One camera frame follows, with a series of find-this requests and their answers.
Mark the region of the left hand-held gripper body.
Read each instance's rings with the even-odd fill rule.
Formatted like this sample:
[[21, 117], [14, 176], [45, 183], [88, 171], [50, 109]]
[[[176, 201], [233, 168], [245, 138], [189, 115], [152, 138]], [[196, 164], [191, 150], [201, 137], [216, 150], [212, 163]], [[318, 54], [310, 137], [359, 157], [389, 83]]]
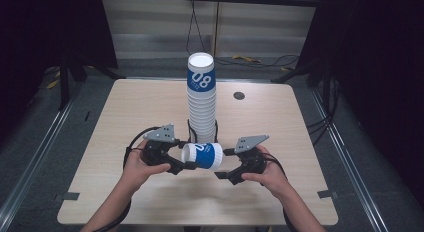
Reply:
[[174, 135], [174, 125], [168, 124], [149, 131], [143, 136], [147, 141], [142, 151], [142, 160], [149, 166], [169, 163], [175, 165], [178, 161], [168, 154], [178, 142]]

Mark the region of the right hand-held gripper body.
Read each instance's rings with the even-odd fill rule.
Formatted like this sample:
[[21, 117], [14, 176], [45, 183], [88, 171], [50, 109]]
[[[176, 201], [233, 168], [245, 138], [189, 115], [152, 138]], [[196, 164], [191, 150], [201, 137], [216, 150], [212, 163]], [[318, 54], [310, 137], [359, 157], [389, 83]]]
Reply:
[[261, 174], [265, 170], [266, 161], [257, 146], [268, 138], [268, 135], [256, 135], [238, 139], [234, 152], [241, 162], [238, 167], [241, 173]]

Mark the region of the blue sleeved white paper cup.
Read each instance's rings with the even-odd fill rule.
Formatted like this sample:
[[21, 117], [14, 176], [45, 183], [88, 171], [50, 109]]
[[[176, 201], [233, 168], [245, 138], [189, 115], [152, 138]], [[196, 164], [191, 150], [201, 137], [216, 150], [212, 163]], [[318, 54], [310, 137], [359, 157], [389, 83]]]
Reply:
[[199, 168], [216, 171], [221, 166], [223, 149], [219, 143], [188, 143], [182, 148], [181, 160], [195, 162]]

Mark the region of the stack of white paper cups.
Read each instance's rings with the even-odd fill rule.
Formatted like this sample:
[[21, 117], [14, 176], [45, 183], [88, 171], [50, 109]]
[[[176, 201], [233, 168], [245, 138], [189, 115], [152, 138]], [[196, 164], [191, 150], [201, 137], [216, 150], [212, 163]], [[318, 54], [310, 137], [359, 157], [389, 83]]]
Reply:
[[197, 143], [213, 143], [216, 134], [216, 76], [214, 59], [207, 53], [188, 58], [187, 98], [189, 125]]

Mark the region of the person's right hand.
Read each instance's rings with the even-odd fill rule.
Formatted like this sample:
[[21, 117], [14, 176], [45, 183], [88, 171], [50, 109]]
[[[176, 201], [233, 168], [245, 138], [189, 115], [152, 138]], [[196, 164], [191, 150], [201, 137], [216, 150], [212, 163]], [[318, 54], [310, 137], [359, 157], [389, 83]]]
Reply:
[[288, 195], [289, 182], [275, 157], [264, 146], [258, 145], [257, 148], [266, 159], [265, 170], [261, 174], [243, 173], [242, 178], [262, 184], [275, 198], [282, 202]]

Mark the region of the person's left hand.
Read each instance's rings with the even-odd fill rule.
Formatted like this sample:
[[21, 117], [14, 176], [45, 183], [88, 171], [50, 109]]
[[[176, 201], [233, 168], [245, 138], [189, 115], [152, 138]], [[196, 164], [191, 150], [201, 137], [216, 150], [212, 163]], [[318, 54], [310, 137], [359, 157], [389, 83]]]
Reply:
[[142, 160], [143, 149], [146, 144], [147, 141], [143, 140], [131, 150], [120, 179], [123, 187], [131, 193], [135, 193], [150, 176], [166, 172], [170, 169], [168, 163], [150, 166]]

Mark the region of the black stand leg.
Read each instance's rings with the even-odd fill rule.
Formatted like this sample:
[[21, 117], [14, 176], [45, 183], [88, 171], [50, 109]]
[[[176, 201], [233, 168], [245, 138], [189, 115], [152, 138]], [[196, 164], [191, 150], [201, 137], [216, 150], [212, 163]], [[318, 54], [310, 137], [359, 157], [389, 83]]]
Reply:
[[66, 55], [62, 55], [60, 59], [60, 110], [63, 110], [70, 100], [69, 94], [69, 68], [67, 66]]

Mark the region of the black curtain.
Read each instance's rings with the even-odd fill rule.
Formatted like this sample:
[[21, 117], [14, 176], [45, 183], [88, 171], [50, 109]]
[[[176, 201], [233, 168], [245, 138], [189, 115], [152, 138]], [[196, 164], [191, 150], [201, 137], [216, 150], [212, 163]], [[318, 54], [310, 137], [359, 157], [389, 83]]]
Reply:
[[335, 77], [424, 208], [424, 0], [319, 0], [299, 63]]
[[0, 0], [0, 143], [62, 57], [76, 78], [117, 66], [103, 0]]

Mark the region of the metal floor rail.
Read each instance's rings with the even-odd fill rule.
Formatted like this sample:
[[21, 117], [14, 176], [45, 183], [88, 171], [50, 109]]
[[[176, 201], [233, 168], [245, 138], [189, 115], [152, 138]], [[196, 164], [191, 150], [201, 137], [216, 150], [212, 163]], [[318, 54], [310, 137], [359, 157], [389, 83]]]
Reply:
[[342, 139], [341, 134], [338, 131], [337, 126], [330, 121], [329, 114], [324, 109], [324, 101], [320, 93], [315, 90], [310, 90], [314, 103], [319, 111], [320, 116], [324, 120], [325, 128], [328, 131], [329, 137], [332, 140], [333, 145], [336, 148], [338, 156], [347, 172], [349, 180], [355, 190], [355, 193], [361, 203], [364, 212], [370, 221], [370, 224], [374, 232], [389, 232], [387, 225], [380, 213], [378, 206], [375, 203], [375, 200], [372, 198], [371, 193], [369, 192], [366, 184], [363, 181], [362, 176], [360, 175], [348, 148], [344, 140]]
[[28, 190], [33, 183], [42, 163], [46, 159], [50, 148], [52, 147], [56, 137], [58, 136], [63, 124], [65, 123], [72, 107], [73, 101], [69, 101], [65, 106], [59, 110], [54, 118], [51, 126], [49, 127], [46, 135], [43, 137], [42, 142], [35, 150], [29, 164], [25, 168], [23, 174], [20, 176], [17, 184], [12, 189], [11, 193], [7, 196], [4, 204], [0, 207], [0, 231], [5, 230], [13, 221], [23, 199], [25, 198]]

